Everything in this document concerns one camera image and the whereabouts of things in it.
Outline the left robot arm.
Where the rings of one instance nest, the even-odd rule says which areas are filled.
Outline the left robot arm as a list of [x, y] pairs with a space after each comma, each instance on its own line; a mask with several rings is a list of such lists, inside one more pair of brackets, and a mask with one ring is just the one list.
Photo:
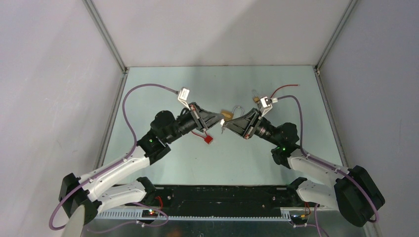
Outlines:
[[156, 188], [147, 177], [126, 185], [117, 183], [162, 159], [171, 151], [172, 142], [193, 130], [205, 132], [223, 118], [222, 114], [206, 111], [196, 103], [190, 103], [177, 117], [170, 111], [158, 112], [150, 130], [141, 139], [135, 139], [132, 148], [121, 158], [79, 177], [74, 173], [65, 176], [59, 206], [68, 217], [72, 217], [79, 206], [84, 206], [83, 221], [87, 224], [99, 213], [120, 205], [152, 205]]

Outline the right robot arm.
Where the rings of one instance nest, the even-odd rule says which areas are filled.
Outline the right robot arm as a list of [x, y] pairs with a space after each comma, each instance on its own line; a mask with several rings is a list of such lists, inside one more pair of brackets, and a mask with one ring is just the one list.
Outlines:
[[221, 126], [244, 139], [257, 136], [274, 144], [271, 154], [277, 165], [316, 179], [313, 182], [299, 177], [288, 186], [287, 199], [291, 205], [312, 202], [337, 210], [356, 227], [377, 220], [385, 198], [367, 170], [358, 165], [348, 168], [310, 154], [298, 144], [295, 124], [286, 122], [273, 126], [253, 109], [239, 118], [223, 121]]

